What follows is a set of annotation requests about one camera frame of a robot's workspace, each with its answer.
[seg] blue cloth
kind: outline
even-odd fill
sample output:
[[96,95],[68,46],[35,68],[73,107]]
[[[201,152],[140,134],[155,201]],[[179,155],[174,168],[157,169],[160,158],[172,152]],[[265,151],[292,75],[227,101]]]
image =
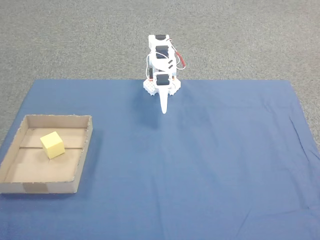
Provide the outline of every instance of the blue cloth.
[[0,240],[319,240],[320,155],[288,81],[37,80],[27,114],[92,115],[76,194],[2,194]]

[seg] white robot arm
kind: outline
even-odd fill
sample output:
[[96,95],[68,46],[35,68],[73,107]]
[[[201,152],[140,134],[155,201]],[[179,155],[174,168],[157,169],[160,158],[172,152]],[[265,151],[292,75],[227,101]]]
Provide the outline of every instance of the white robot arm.
[[[181,82],[177,79],[177,69],[184,69],[186,64],[172,45],[169,35],[149,35],[149,48],[145,70],[147,79],[143,82],[143,87],[152,96],[159,93],[161,110],[165,114],[168,94],[175,94],[181,87]],[[177,68],[179,62],[183,68]]]

